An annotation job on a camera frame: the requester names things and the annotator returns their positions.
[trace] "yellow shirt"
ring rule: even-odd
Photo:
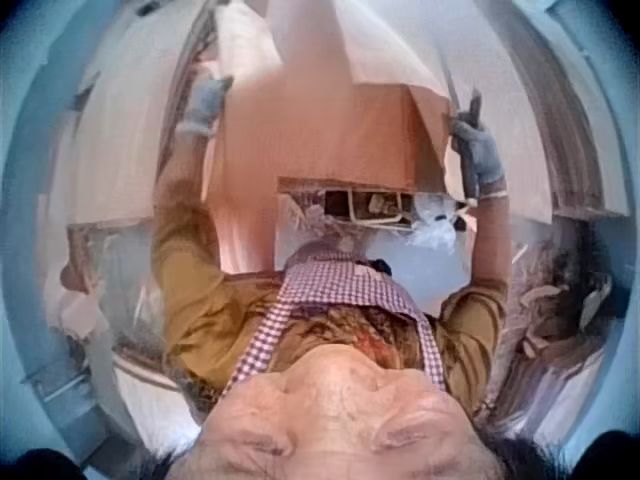
[[[156,211],[153,272],[165,306],[165,365],[202,421],[282,285],[279,272],[226,275],[217,266],[208,215],[176,206]],[[505,284],[471,284],[430,318],[448,392],[472,415],[489,379],[504,318]],[[344,305],[294,311],[269,371],[282,371],[322,344],[357,348],[384,368],[422,368],[413,320]]]

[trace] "gingham apron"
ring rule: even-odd
[[[291,266],[286,272],[276,303],[267,312],[240,358],[221,398],[236,383],[267,370],[291,312],[297,306],[309,304],[379,307],[413,318],[420,339],[425,374],[444,391],[442,359],[429,321],[400,285],[388,275],[358,261],[360,259],[346,253],[327,252],[312,255],[304,263]]]

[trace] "work glove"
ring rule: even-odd
[[[471,161],[476,168],[478,183],[493,183],[504,176],[496,141],[484,125],[473,128],[468,119],[469,112],[460,112],[454,118],[451,146],[454,151],[460,153],[460,144],[466,143],[468,152],[471,153]]]
[[[191,88],[184,117],[178,122],[176,132],[210,137],[211,125],[220,116],[224,97],[232,84],[232,77],[215,80],[208,72],[198,74]]]

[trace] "elderly man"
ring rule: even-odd
[[[470,421],[510,270],[509,203],[492,137],[464,115],[454,120],[454,140],[469,147],[481,185],[478,234],[470,284],[429,318],[366,259],[322,244],[303,247],[284,272],[220,271],[199,192],[230,84],[196,80],[156,190],[152,262],[167,316],[166,366],[202,424],[170,470],[162,462],[165,473],[512,478],[518,458],[528,468],[542,461],[530,445],[487,440]]]

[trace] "dark hair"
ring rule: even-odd
[[[526,438],[508,438],[476,431],[485,447],[498,459],[504,480],[564,480],[568,470],[549,451]]]

